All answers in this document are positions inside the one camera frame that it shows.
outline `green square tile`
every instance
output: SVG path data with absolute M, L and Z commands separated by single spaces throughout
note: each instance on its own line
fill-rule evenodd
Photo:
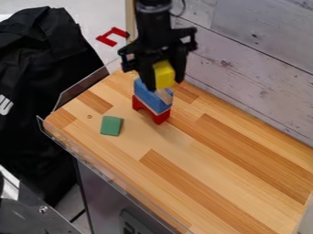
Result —
M 121 132 L 123 119 L 113 116 L 103 116 L 101 134 L 118 136 Z

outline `black bag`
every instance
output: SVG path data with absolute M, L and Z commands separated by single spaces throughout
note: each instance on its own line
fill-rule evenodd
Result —
M 63 8 L 17 12 L 0 23 L 0 164 L 43 176 L 64 151 L 38 129 L 59 94 L 103 66 Z

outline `yellow block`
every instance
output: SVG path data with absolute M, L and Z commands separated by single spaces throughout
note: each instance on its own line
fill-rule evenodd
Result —
M 170 88 L 175 84 L 175 71 L 167 60 L 153 65 L 156 74 L 156 88 Z

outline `white wooden wall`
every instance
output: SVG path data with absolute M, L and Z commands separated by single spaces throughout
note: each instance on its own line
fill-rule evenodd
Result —
M 186 79 L 313 145 L 313 0 L 187 0 Z M 174 0 L 174 12 L 181 8 Z

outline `blue block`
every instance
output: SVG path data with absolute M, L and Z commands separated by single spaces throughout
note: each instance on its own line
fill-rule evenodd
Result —
M 160 114 L 171 108 L 172 104 L 165 104 L 154 92 L 149 91 L 140 79 L 135 80 L 134 86 L 135 96 L 150 107 L 156 114 Z M 171 96 L 174 95 L 171 89 L 167 89 L 167 93 Z

